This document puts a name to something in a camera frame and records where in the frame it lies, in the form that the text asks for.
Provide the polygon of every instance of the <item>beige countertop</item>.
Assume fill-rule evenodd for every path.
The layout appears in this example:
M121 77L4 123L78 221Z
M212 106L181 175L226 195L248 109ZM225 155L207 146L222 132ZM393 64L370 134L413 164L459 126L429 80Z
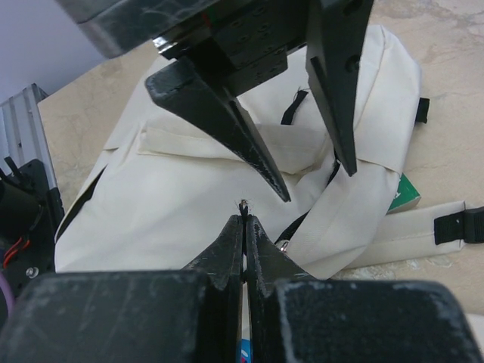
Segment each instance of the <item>beige countertop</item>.
M406 175L419 207L453 200L484 205L484 2L375 0L372 23L392 30L420 63L429 124L412 139ZM148 43L109 60L40 105L64 206L95 164L141 75L156 59ZM345 271L350 278L430 279L451 289L467 312L484 315L483 246L460 253Z

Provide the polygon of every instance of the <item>strap buckle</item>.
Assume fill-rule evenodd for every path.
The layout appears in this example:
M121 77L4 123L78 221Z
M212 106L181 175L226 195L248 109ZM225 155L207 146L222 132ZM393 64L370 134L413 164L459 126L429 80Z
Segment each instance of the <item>strap buckle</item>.
M466 244L484 243L484 207L464 211L464 241Z

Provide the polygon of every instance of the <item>white wall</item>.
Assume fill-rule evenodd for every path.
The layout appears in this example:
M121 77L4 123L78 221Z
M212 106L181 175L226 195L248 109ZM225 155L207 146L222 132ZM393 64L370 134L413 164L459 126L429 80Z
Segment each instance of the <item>white wall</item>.
M51 94L103 60L55 0L0 0L0 103L30 83Z

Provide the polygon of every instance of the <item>red wire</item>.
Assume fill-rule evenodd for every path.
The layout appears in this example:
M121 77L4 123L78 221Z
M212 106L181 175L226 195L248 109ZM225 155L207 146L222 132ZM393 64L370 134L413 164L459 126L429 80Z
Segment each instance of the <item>red wire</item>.
M11 253L7 256L7 254L5 254L5 258L3 260L3 268L7 268L7 265L8 263L10 262L11 259L14 258L14 256L20 251L20 250L25 250L28 246L30 245L30 240L27 240L27 242L23 245L23 247L21 249L17 249L17 250L14 250L14 251L11 251L11 248L7 251L11 251Z
M7 255L8 255L8 254L9 254L9 253L10 253L10 252L11 252L11 251L12 251L12 250L15 248L15 247L17 247L17 246L20 244L20 242L22 242L22 240L23 240L23 237L20 237L20 238L18 239L18 241L17 241L17 242L15 242L15 244L14 244L12 247L10 247L10 248L7 250L7 252L5 252L5 254L3 255L3 258L5 259L5 258L7 257Z

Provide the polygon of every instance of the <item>blue object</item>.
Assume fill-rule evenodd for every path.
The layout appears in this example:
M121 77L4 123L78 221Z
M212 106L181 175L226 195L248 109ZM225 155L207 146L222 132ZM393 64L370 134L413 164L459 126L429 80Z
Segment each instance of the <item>blue object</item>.
M250 341L242 339L240 342L240 363L252 363L250 359Z

